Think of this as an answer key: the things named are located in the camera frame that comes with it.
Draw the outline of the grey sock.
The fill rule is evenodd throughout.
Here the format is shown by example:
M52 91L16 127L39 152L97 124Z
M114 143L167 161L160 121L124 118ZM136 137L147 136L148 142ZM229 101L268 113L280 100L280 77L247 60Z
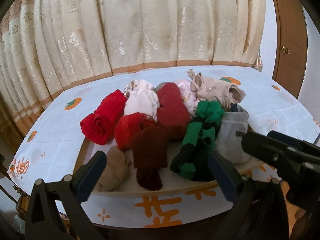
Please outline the grey sock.
M216 149L233 164L245 163L250 158L241 146L242 135L248 131L248 119L249 114L239 104L232 104L230 111L225 112L221 119Z

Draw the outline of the green underwear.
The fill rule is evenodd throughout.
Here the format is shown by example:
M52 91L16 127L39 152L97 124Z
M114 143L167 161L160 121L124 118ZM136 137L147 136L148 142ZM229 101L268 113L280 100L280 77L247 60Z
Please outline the green underwear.
M215 148L215 140L224 113L219 102L198 103L195 116L187 126L180 151L171 162L172 172L192 181L214 180L208 158Z

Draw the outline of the brown garment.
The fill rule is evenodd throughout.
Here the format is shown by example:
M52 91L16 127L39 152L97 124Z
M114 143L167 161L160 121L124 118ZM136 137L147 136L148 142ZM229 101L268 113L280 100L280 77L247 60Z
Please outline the brown garment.
M97 182L99 192L114 190L130 175L131 160L117 146L112 146L106 157L106 167Z

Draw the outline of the bright red underwear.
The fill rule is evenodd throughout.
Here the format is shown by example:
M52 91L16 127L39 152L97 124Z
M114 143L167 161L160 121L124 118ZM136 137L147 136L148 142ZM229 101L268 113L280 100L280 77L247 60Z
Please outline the bright red underwear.
M114 138L114 129L124 114L127 97L115 90L105 97L99 107L80 121L82 133L88 140L105 145Z

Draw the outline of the beige dotted thermal underwear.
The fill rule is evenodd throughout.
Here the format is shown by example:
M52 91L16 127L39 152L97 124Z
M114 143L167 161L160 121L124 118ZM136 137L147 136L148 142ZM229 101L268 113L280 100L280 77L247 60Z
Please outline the beige dotted thermal underwear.
M231 105L242 102L246 96L234 83L203 76L193 69L189 69L187 75L191 78L191 91L200 101L216 101L224 111L229 111Z

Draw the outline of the white pink underwear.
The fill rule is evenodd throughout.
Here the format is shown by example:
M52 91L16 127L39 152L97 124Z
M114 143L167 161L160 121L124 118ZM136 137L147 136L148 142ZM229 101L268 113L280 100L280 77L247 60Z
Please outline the white pink underwear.
M191 90L191 81L186 79L176 80L175 84L178 86L182 101L188 110L190 118L192 119L195 115L199 99L196 94Z

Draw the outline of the dark maroon underwear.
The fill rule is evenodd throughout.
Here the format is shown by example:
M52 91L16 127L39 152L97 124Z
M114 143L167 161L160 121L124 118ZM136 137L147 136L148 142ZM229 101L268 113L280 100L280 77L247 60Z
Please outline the dark maroon underwear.
M146 190L158 191L163 187L159 170L168 166L169 141L168 130L160 126L142 130L132 141L136 180Z

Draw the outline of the dark red underwear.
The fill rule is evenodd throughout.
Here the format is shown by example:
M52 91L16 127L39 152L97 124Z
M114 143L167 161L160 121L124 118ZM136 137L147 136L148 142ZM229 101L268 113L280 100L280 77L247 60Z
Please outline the dark red underwear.
M121 151L131 149L134 137L142 130L154 127L186 128L190 116L179 87L166 82L157 91L151 83L139 80L126 91L124 115L115 128L115 140Z

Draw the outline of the pale pink bra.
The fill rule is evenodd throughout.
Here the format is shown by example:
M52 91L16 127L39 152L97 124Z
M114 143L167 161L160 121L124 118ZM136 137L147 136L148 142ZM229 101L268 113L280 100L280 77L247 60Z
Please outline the pale pink bra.
M145 80L132 80L125 87L124 95L127 97L124 115L139 112L152 117L157 122L157 109L160 104L152 83Z

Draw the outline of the white orange-print table cover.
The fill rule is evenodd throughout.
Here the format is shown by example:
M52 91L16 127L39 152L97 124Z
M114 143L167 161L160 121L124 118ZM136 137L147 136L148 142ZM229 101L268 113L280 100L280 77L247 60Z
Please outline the white orange-print table cover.
M196 66L195 72L230 81L246 96L241 102L255 132L271 130L300 140L314 142L319 136L319 118L280 84L252 68L233 66ZM10 164L9 176L24 192L31 193L35 180L59 181L88 162L98 150L109 146L85 140L80 121L92 113L103 98L123 90L132 80L153 85L187 78L188 67L142 70L119 74L76 86L60 94L38 118L21 143ZM147 192L131 176L113 192L94 191L82 207L94 224L118 228L161 228L213 217L232 207L217 183L195 183L161 171L163 188Z

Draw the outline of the shallow gold cardboard tray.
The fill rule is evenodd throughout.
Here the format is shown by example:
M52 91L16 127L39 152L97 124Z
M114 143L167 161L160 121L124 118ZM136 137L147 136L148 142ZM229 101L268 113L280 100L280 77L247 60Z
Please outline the shallow gold cardboard tray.
M105 196L153 196L189 191L216 183L212 172L204 180L190 180L172 172L169 166L152 167L148 171L134 168L132 151L118 150L115 140L99 145L85 138L74 170L77 171L82 164L87 163L97 151L107 155L107 165L93 192Z

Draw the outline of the wooden door with knob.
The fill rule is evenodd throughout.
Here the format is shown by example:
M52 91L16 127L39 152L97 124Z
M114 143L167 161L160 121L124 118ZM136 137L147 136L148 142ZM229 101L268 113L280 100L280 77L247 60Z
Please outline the wooden door with knob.
M306 69L308 32L299 0L273 0L277 22L276 61L272 79L295 98Z

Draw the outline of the cream floral curtain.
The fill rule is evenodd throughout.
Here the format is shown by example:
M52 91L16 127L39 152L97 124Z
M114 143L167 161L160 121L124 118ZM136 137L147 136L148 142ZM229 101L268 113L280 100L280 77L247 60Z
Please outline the cream floral curtain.
M26 135L64 90L119 73L250 66L266 0L13 0L1 20L1 129Z

